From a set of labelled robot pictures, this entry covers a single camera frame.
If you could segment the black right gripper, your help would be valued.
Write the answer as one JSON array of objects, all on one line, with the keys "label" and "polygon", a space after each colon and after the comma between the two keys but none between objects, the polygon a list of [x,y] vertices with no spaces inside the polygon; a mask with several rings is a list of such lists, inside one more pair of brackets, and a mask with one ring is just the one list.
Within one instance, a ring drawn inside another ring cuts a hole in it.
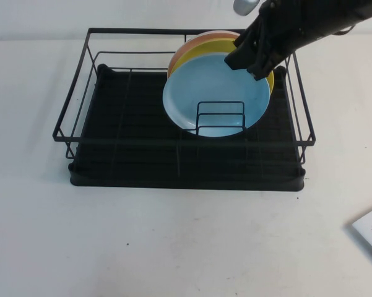
[{"label": "black right gripper", "polygon": [[266,78],[293,50],[288,43],[300,32],[300,1],[264,1],[252,24],[234,41],[225,58],[232,70],[246,69],[255,80]]}]

